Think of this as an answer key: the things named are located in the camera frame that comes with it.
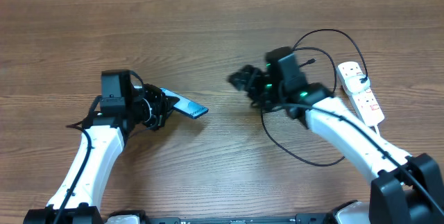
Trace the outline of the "blue Galaxy smartphone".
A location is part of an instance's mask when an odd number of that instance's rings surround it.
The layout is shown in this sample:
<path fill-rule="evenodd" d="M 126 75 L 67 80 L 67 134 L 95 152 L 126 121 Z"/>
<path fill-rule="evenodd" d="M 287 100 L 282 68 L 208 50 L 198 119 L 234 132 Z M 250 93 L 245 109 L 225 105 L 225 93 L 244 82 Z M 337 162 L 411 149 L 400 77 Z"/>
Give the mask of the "blue Galaxy smartphone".
<path fill-rule="evenodd" d="M 165 93 L 166 96 L 172 96 L 178 99 L 177 103 L 173 104 L 173 110 L 191 118 L 191 119 L 197 119 L 204 114 L 208 113 L 209 109 L 201 104 L 196 103 L 195 101 L 192 101 L 184 96 L 181 96 L 175 92 L 172 92 L 171 90 L 168 90 L 166 88 L 162 88 L 162 91 Z"/>

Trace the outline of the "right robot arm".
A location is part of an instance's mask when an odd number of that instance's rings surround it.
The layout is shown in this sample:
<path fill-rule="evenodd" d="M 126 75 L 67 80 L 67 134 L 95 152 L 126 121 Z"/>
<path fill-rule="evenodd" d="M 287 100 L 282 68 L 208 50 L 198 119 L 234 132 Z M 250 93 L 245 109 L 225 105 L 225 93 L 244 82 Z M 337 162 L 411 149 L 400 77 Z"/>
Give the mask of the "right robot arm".
<path fill-rule="evenodd" d="M 336 147 L 370 185 L 370 200 L 345 203 L 324 223 L 442 223 L 443 179 L 428 154 L 412 156 L 360 121 L 320 83 L 309 83 L 294 50 L 265 55 L 266 68 L 246 65 L 228 76 L 261 111 L 285 110 L 306 129 Z"/>

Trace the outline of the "white power strip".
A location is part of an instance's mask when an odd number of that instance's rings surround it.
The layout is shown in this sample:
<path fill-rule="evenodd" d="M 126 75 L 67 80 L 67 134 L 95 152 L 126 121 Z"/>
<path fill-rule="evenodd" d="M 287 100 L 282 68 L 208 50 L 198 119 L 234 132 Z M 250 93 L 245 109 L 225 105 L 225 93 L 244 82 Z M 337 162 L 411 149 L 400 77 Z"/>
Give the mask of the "white power strip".
<path fill-rule="evenodd" d="M 343 62 L 336 67 L 336 72 L 341 81 L 343 88 L 344 80 L 347 77 L 356 76 L 358 74 L 365 74 L 357 62 Z M 382 112 L 372 89 L 369 87 L 367 90 L 355 95 L 348 95 L 358 118 L 363 121 L 367 126 L 375 127 L 384 120 L 384 114 Z"/>

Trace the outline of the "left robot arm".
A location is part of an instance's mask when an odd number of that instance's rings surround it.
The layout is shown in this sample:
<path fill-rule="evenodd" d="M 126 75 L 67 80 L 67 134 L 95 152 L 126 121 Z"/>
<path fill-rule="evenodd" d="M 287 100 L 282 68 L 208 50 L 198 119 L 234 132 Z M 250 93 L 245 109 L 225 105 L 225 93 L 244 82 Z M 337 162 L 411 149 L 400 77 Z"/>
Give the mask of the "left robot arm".
<path fill-rule="evenodd" d="M 148 130 L 164 126 L 179 101 L 160 88 L 140 83 L 131 70 L 108 70 L 101 74 L 101 95 L 87 116 L 71 124 L 81 132 L 81 142 L 60 188 L 43 209 L 31 209 L 25 223 L 102 223 L 99 213 L 112 167 L 137 124 Z"/>

